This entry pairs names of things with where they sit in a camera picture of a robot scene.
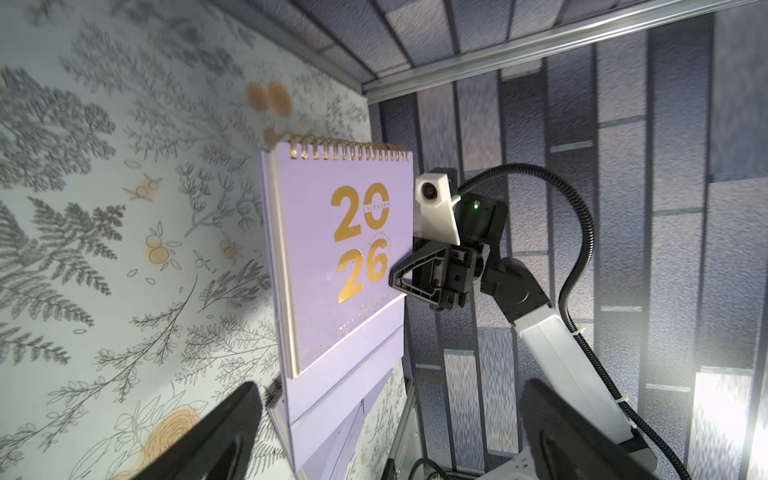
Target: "ceiling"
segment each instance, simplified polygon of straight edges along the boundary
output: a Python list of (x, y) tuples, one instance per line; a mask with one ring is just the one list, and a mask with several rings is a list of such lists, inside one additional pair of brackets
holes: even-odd
[(638, 0), (246, 0), (365, 84)]

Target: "black cable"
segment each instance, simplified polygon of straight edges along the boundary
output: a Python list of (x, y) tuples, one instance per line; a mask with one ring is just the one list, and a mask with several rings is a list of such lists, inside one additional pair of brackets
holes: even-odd
[[(568, 274), (568, 278), (565, 279), (563, 287), (560, 289), (560, 294), (558, 296), (558, 308), (560, 309), (560, 316), (562, 317), (563, 322), (565, 323), (565, 326), (568, 328), (568, 330), (571, 333), (575, 333), (578, 328), (571, 319), (571, 314), (568, 312), (568, 296), (571, 295), (571, 291), (573, 290), (574, 285), (579, 280), (584, 270), (586, 270), (590, 260), (592, 260), (592, 254), (594, 252), (594, 223), (592, 222), (592, 215), (589, 213), (587, 204), (584, 202), (584, 200), (582, 200), (578, 192), (568, 184), (568, 182), (560, 178), (554, 172), (551, 172), (546, 168), (539, 167), (538, 165), (506, 164), (500, 167), (493, 167), (465, 182), (458, 188), (458, 194), (466, 194), (472, 188), (477, 187), (479, 184), (485, 182), (488, 179), (499, 177), (501, 175), (506, 176), (508, 174), (523, 174), (541, 178), (542, 180), (548, 182), (552, 187), (556, 188), (561, 194), (563, 194), (565, 199), (568, 200), (568, 203), (571, 204), (574, 211), (576, 212), (576, 216), (578, 217), (579, 223), (581, 224), (581, 250), (579, 251), (578, 258), (576, 259), (576, 264), (571, 270), (571, 273)], [(619, 389), (616, 388), (614, 381), (608, 375), (608, 372), (605, 371), (603, 364), (600, 363), (600, 360), (594, 354), (587, 341), (584, 340), (584, 337), (581, 336), (581, 334), (574, 335), (574, 338), (576, 339), (576, 343), (578, 343), (578, 345), (581, 347), (581, 350), (584, 351), (584, 354), (589, 359), (595, 371), (600, 376), (600, 379), (608, 388), (608, 392), (611, 393), (614, 399), (619, 400), (621, 398)], [(634, 411), (634, 409), (627, 402), (619, 402), (618, 405), (624, 411), (624, 414), (629, 417), (629, 419), (632, 420), (632, 422), (634, 422), (635, 425), (637, 425), (637, 427), (645, 433), (645, 435), (648, 435), (648, 438), (656, 444), (662, 453), (664, 453), (664, 456), (666, 456), (670, 461), (675, 469), (675, 472), (677, 472), (677, 475), (682, 480), (690, 480), (690, 475), (688, 474), (685, 465), (677, 457), (674, 450), (672, 450), (670, 446), (667, 445), (667, 443), (650, 427), (650, 425), (648, 425), (637, 414), (637, 412)]]
[(451, 480), (450, 477), (448, 477), (448, 474), (445, 473), (442, 470), (442, 468), (440, 468), (440, 465), (434, 463), (429, 458), (420, 458), (420, 459), (416, 460), (416, 463), (414, 463), (413, 466), (411, 467), (411, 472), (408, 474), (408, 480), (413, 480), (413, 475), (416, 474), (416, 469), (420, 465), (428, 465), (428, 466), (432, 467), (432, 470), (434, 470), (435, 473), (440, 475), (442, 477), (442, 480)]

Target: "spiral binding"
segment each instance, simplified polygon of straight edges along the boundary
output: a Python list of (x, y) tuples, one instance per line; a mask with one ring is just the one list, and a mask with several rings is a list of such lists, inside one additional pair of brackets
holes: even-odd
[(408, 161), (408, 151), (399, 145), (382, 144), (379, 142), (360, 143), (340, 140), (337, 138), (315, 137), (314, 135), (288, 134), (290, 157), (312, 158), (319, 160), (319, 148), (323, 147), (323, 160), (384, 160)]

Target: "botanical wall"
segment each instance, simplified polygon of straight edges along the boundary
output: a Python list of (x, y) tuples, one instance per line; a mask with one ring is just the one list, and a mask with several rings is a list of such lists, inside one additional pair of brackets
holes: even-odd
[[(574, 321), (693, 478), (768, 478), (768, 2), (635, 32), (372, 106), (374, 138), (463, 179), (546, 166), (591, 208), (597, 245)], [(557, 192), (510, 176), (502, 252), (556, 299), (581, 242)], [(525, 446), (517, 401), (543, 373), (490, 296), (409, 302), (426, 451), (490, 470)], [(659, 456), (659, 478), (677, 476)]]
[[(366, 101), (205, 2), (0, 11), (0, 477), (130, 478), (277, 375), (254, 159), (370, 140)], [(267, 418), (249, 477), (287, 478)]]

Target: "camera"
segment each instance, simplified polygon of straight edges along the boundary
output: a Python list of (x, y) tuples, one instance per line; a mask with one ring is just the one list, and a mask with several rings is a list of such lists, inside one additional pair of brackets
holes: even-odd
[(435, 185), (432, 185), (430, 183), (423, 184), (422, 195), (427, 200), (434, 200), (435, 198), (437, 198), (437, 187), (435, 187)]

